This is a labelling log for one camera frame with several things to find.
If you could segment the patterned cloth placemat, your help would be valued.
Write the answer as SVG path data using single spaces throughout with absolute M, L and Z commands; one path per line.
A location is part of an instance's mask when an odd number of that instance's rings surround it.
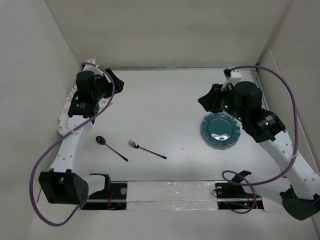
M 71 106 L 71 102 L 74 97 L 74 94 L 76 93 L 77 90 L 78 90 L 77 86 L 74 85 L 69 91 L 69 93 L 67 94 L 66 98 L 64 99 L 62 110 L 58 118 L 58 127 L 57 127 L 57 131 L 61 136 L 64 136 L 70 131 L 70 126 L 68 124 L 68 111 Z

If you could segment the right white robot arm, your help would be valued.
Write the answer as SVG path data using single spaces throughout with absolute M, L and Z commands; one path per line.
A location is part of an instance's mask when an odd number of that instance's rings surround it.
M 246 179 L 252 174 L 247 170 L 225 170 L 221 176 L 237 197 L 265 197 L 282 205 L 296 220 L 310 218 L 320 211 L 320 176 L 298 152 L 298 130 L 291 140 L 280 118 L 262 107 L 262 90 L 253 82 L 242 81 L 240 69 L 226 68 L 225 82 L 213 84 L 198 102 L 206 112 L 221 113 L 241 123 L 242 129 L 273 158 L 280 173 L 253 182 Z

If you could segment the black fork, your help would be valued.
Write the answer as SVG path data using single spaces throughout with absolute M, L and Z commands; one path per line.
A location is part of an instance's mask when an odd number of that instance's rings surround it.
M 150 151 L 150 150 L 148 150 L 148 149 L 146 149 L 146 148 L 143 148 L 143 147 L 139 146 L 137 143 L 133 142 L 132 140 L 129 140 L 129 141 L 128 141 L 128 145 L 131 146 L 131 147 L 133 147 L 133 148 L 135 148 L 135 149 L 142 149 L 142 150 L 144 150 L 144 151 L 147 151 L 148 153 L 154 154 L 154 155 L 156 155 L 156 156 L 158 156 L 158 157 L 160 157 L 160 158 L 162 158 L 162 159 L 167 159 L 166 156 L 161 155 L 161 154 L 156 153 L 156 152 L 153 152 L 153 151 Z

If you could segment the teal scalloped plate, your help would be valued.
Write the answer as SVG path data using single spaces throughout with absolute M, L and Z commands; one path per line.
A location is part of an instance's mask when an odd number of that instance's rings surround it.
M 206 115 L 200 130 L 210 144 L 220 148 L 233 146 L 241 136 L 238 122 L 224 112 Z

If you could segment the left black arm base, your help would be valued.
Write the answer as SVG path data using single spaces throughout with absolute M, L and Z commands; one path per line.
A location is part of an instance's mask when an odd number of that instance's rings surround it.
M 84 180 L 88 183 L 88 199 L 82 210 L 122 211 L 127 209 L 128 183 L 111 181 L 108 174 L 91 173 Z

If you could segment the black spoon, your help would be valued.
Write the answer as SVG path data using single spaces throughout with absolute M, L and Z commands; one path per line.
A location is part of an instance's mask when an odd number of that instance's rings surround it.
M 120 154 L 119 152 L 117 152 L 115 149 L 113 149 L 112 147 L 110 147 L 107 143 L 104 137 L 102 136 L 97 136 L 95 138 L 95 141 L 102 146 L 107 146 L 110 150 L 112 150 L 114 153 L 116 153 L 119 157 L 121 157 L 124 161 L 128 162 L 129 160 L 124 157 L 122 154 Z

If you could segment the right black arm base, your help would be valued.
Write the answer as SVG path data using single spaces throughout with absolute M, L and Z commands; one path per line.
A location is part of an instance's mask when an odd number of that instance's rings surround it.
M 225 180 L 214 182 L 211 195 L 217 200 L 218 210 L 231 210 L 243 214 L 253 210 L 264 210 L 262 198 L 257 195 L 256 201 L 251 191 L 245 192 L 241 186 L 232 185 Z

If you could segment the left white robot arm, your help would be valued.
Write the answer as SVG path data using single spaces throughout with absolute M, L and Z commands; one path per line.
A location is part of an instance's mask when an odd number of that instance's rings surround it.
M 50 204 L 83 205 L 92 194 L 89 183 L 78 175 L 76 155 L 95 123 L 100 101 L 120 93 L 124 85 L 110 68 L 101 71 L 90 67 L 76 75 L 75 89 L 60 116 L 59 132 L 65 138 L 49 170 L 41 172 L 38 178 Z

